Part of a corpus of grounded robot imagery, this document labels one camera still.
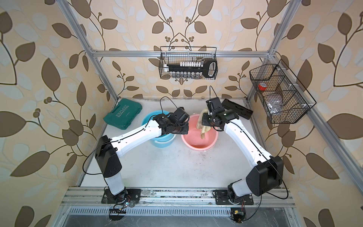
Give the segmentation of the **pink plastic bucket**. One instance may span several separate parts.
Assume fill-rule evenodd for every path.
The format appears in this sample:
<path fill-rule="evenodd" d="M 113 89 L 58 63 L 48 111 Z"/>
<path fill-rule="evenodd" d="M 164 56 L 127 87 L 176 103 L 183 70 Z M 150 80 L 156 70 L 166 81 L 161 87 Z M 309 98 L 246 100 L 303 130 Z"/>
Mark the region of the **pink plastic bucket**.
<path fill-rule="evenodd" d="M 182 135 L 183 142 L 190 148 L 196 151 L 211 150 L 218 139 L 218 132 L 213 128 L 205 133 L 205 138 L 201 138 L 202 129 L 197 129 L 197 122 L 200 114 L 194 114 L 189 119 L 188 134 Z"/>

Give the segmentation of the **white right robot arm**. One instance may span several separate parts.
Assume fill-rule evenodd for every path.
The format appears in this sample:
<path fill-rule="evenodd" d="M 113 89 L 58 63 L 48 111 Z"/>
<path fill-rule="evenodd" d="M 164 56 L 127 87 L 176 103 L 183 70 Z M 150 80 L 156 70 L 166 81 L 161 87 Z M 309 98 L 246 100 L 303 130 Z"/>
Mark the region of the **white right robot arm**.
<path fill-rule="evenodd" d="M 243 122 L 233 110 L 226 110 L 218 97 L 206 101 L 208 112 L 202 115 L 202 125 L 218 127 L 238 145 L 245 155 L 251 170 L 244 178 L 227 187 L 231 203 L 240 203 L 250 194 L 261 196 L 280 186 L 283 181 L 284 164 L 280 157 L 273 157 L 246 130 Z"/>

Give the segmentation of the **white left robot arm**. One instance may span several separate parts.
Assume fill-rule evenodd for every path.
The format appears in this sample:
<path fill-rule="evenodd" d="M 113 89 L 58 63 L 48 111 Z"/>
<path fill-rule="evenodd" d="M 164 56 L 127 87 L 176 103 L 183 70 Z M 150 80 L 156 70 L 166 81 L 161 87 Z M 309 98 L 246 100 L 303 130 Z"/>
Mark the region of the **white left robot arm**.
<path fill-rule="evenodd" d="M 94 157 L 110 194 L 116 200 L 129 199 L 121 174 L 120 158 L 133 148 L 159 136 L 186 135 L 189 130 L 189 119 L 190 116 L 183 107 L 180 107 L 173 113 L 153 115 L 146 124 L 123 135 L 100 138 Z"/>

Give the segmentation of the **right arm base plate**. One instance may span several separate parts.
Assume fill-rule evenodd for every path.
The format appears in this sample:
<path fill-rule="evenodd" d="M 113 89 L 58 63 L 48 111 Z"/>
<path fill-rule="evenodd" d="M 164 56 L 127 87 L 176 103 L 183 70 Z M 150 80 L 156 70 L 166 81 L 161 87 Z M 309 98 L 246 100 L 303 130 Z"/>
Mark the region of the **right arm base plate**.
<path fill-rule="evenodd" d="M 254 201 L 251 194 L 238 197 L 230 189 L 219 189 L 212 192 L 217 205 L 253 205 Z"/>

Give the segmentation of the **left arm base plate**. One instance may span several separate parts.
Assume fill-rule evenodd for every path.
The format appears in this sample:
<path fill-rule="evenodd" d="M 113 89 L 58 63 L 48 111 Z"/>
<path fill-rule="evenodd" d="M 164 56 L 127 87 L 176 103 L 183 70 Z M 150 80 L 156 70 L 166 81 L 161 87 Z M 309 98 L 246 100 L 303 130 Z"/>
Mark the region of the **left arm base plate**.
<path fill-rule="evenodd" d="M 117 195 L 113 195 L 111 190 L 107 187 L 104 189 L 102 196 L 102 204 L 117 204 L 117 203 L 131 203 L 137 204 L 140 201 L 141 189 L 125 188 Z"/>

